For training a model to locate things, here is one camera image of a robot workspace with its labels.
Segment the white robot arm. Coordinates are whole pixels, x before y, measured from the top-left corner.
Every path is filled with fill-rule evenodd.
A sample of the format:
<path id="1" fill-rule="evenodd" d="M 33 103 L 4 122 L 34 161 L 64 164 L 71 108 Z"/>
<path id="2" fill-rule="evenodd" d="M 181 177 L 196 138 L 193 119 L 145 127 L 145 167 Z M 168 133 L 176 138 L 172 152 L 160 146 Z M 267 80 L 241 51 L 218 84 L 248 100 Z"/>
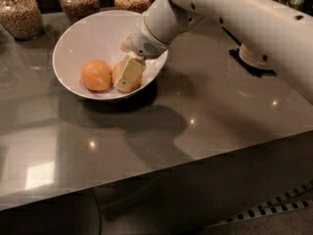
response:
<path id="1" fill-rule="evenodd" d="M 156 0 L 121 49 L 156 59 L 203 19 L 221 24 L 313 103 L 313 18 L 273 0 Z"/>

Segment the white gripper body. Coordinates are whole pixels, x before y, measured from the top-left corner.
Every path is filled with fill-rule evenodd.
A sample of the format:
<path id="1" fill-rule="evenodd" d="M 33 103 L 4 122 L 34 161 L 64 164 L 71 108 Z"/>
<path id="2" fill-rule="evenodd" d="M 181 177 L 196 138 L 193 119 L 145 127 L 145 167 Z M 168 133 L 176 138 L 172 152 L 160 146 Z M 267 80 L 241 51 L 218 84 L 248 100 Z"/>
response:
<path id="1" fill-rule="evenodd" d="M 144 18 L 140 18 L 131 28 L 129 42 L 131 51 L 146 60 L 157 59 L 168 49 L 168 44 L 157 40 L 150 33 Z"/>

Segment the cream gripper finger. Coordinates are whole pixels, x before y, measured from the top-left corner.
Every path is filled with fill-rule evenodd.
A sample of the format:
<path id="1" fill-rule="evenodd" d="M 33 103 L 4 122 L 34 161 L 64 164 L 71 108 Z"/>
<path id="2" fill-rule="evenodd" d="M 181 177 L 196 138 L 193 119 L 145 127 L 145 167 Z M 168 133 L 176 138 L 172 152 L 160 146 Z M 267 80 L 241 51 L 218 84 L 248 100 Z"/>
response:
<path id="1" fill-rule="evenodd" d="M 120 44 L 120 50 L 129 53 L 131 51 L 130 39 L 126 37 Z"/>
<path id="2" fill-rule="evenodd" d="M 121 61 L 121 68 L 116 82 L 113 84 L 115 89 L 128 89 L 136 80 L 143 75 L 146 69 L 146 62 L 140 58 L 126 56 Z"/>

